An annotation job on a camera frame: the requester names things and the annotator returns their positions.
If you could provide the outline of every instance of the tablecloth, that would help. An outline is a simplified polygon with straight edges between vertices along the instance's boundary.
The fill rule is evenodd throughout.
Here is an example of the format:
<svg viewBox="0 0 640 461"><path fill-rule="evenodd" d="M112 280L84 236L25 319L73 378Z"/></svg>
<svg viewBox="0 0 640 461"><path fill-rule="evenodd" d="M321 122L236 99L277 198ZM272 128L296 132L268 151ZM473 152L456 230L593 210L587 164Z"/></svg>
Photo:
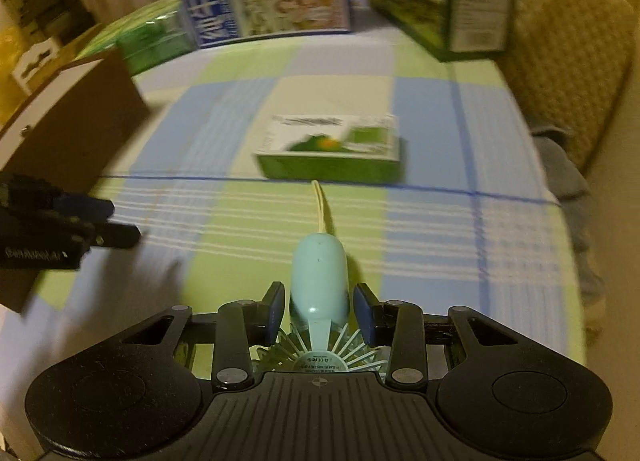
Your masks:
<svg viewBox="0 0 640 461"><path fill-rule="evenodd" d="M36 449L22 401L48 365L177 301L209 312L289 283L316 209L308 183L267 181L254 162L273 115L398 117L402 183L323 185L352 284L430 313L468 305L583 359L564 220L497 68L439 63L368 19L354 34L198 51L136 77L153 116L95 194L142 244L94 249L78 272L43 275L22 316L0 313L12 365L2 430L25 457Z"/></svg>

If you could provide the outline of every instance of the quilted cushion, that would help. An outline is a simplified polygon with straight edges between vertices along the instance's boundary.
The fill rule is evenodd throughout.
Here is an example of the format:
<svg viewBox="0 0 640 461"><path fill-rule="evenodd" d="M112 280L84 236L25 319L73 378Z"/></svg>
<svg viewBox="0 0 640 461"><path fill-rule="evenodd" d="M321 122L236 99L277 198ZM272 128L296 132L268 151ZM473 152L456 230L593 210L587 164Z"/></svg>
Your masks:
<svg viewBox="0 0 640 461"><path fill-rule="evenodd" d="M625 0L516 0L510 46L498 59L522 112L572 134L582 167L602 133L634 51Z"/></svg>

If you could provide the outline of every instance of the barcode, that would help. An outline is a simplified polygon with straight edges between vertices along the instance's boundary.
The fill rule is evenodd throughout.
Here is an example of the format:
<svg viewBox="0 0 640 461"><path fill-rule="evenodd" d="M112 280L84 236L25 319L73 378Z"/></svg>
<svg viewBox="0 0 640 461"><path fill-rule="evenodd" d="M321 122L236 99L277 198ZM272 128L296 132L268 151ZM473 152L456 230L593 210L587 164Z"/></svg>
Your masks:
<svg viewBox="0 0 640 461"><path fill-rule="evenodd" d="M467 32L465 38L469 46L492 46L495 34L492 32Z"/></svg>

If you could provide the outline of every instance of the black bag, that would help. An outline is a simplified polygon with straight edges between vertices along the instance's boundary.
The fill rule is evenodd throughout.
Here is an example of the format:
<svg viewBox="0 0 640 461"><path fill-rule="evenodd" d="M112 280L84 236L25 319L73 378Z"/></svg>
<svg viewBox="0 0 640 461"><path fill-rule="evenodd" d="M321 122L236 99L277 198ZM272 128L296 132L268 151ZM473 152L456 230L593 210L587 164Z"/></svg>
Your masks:
<svg viewBox="0 0 640 461"><path fill-rule="evenodd" d="M95 25L80 0L2 0L29 44L55 37L64 46Z"/></svg>

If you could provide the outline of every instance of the brown cardboard box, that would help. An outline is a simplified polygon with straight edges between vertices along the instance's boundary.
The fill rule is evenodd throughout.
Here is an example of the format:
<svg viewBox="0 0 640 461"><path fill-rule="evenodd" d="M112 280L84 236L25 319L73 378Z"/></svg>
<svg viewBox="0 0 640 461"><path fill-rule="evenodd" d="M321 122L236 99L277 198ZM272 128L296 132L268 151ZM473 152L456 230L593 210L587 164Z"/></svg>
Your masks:
<svg viewBox="0 0 640 461"><path fill-rule="evenodd" d="M78 60L51 76L0 130L0 167L88 193L148 114L118 50ZM0 304L20 311L38 273L0 269Z"/></svg>

